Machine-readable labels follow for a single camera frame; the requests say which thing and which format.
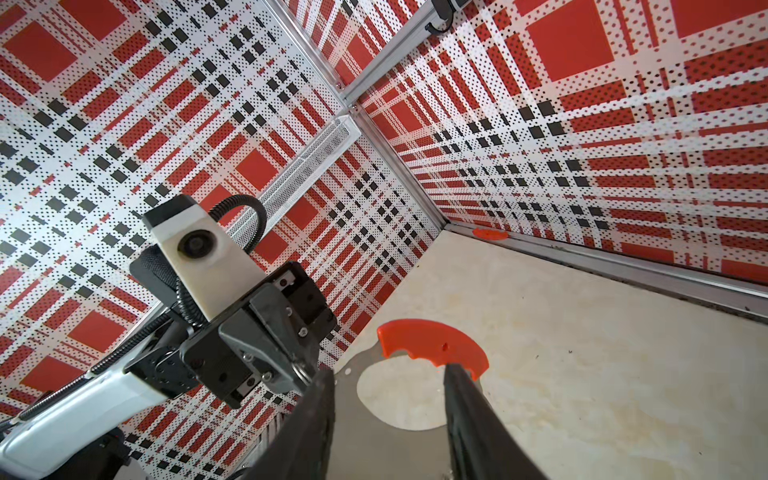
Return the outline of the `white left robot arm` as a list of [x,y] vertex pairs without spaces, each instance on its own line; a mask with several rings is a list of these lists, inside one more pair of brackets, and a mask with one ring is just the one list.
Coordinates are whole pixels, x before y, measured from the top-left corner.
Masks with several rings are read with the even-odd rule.
[[302,392],[337,325],[302,266],[288,262],[215,319],[183,316],[189,298],[142,327],[80,378],[6,426],[1,470],[43,479],[142,410],[206,387],[233,409],[255,388]]

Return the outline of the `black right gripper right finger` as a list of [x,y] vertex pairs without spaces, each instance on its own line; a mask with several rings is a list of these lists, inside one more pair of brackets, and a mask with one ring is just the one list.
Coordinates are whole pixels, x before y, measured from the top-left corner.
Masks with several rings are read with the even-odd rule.
[[451,469],[455,479],[546,477],[509,434],[462,366],[446,366],[444,389]]

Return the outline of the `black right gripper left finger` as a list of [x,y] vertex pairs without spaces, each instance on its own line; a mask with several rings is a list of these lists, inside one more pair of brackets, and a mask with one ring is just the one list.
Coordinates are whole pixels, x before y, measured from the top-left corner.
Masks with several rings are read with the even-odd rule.
[[313,378],[266,451],[240,479],[325,479],[335,424],[335,379],[331,370]]

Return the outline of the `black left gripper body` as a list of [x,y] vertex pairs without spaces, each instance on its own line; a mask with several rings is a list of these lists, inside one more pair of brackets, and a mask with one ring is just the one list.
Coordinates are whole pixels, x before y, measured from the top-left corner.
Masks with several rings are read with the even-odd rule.
[[185,302],[128,364],[169,398],[202,385],[233,409],[259,385],[302,392],[318,369],[321,342],[338,322],[303,266],[284,263],[214,320]]

